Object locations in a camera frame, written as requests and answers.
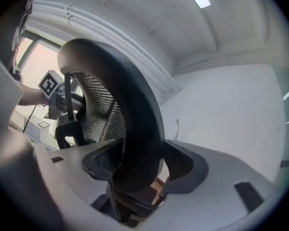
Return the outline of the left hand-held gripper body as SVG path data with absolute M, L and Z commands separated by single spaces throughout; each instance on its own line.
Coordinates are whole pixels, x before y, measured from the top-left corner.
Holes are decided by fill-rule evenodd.
M 61 116 L 66 112 L 66 97 L 64 78 L 54 70 L 48 70 L 40 81 L 38 87 L 43 96 L 48 100 L 46 116 Z

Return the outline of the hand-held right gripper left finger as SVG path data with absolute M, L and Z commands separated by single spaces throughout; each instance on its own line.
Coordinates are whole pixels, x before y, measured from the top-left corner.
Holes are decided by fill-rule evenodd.
M 48 151 L 35 144 L 35 155 L 47 189 L 62 214 L 67 231 L 134 231 L 119 223 L 108 181 L 92 178 L 82 168 L 96 145 Z

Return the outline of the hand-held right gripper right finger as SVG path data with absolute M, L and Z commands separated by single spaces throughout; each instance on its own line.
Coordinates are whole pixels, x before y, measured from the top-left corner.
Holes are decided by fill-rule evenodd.
M 239 158 L 166 141 L 166 198 L 139 231 L 250 231 L 272 211 L 276 186 Z

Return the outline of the black office chair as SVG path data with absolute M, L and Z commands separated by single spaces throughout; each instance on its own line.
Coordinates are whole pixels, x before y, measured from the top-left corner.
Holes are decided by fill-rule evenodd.
M 105 43 L 77 38 L 57 55 L 65 76 L 66 114 L 57 121 L 56 139 L 96 145 L 82 160 L 91 177 L 109 182 L 99 210 L 121 223 L 149 216 L 154 206 L 136 197 L 161 172 L 165 133 L 157 100 L 146 79 L 123 53 Z

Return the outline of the person's left forearm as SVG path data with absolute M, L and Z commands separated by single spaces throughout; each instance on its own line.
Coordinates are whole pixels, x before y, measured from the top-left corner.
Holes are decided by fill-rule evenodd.
M 18 83 L 22 90 L 24 91 L 24 94 L 19 101 L 20 106 L 31 106 L 31 105 L 49 105 L 49 100 L 47 97 L 41 92 L 40 89 L 34 89 L 31 87 L 28 87 L 24 85 L 23 83 Z

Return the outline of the black framed window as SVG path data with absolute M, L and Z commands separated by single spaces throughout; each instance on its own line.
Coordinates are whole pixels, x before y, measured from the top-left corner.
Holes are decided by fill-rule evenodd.
M 48 70 L 55 70 L 60 76 L 58 63 L 57 63 L 57 52 L 60 45 L 56 45 L 51 41 L 48 41 L 37 34 L 31 32 L 25 32 L 18 50 L 16 62 L 18 63 L 21 75 L 23 77 L 23 84 L 37 88 L 42 77 L 47 73 Z M 26 122 L 25 118 L 32 115 L 31 119 L 41 118 L 47 122 L 49 126 L 49 132 L 41 142 L 45 144 L 48 150 L 58 150 L 57 141 L 54 139 L 56 121 L 47 119 L 46 114 L 48 112 L 48 106 L 16 106 L 11 123 L 17 127 L 18 130 L 22 131 Z

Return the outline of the person in black shirt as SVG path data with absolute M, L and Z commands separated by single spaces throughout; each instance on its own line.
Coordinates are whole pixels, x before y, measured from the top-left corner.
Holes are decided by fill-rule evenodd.
M 34 0 L 14 0 L 0 18 L 0 61 L 12 77 L 22 82 L 17 53 Z

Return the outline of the silver desk lamp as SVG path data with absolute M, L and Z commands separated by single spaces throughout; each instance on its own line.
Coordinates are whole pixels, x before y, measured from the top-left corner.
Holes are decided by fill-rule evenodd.
M 179 121 L 179 119 L 176 119 L 175 122 L 176 122 L 177 130 L 176 130 L 176 133 L 175 133 L 175 136 L 174 136 L 173 140 L 177 141 L 178 140 L 178 135 L 179 135 L 179 132 L 180 132 L 180 121 Z

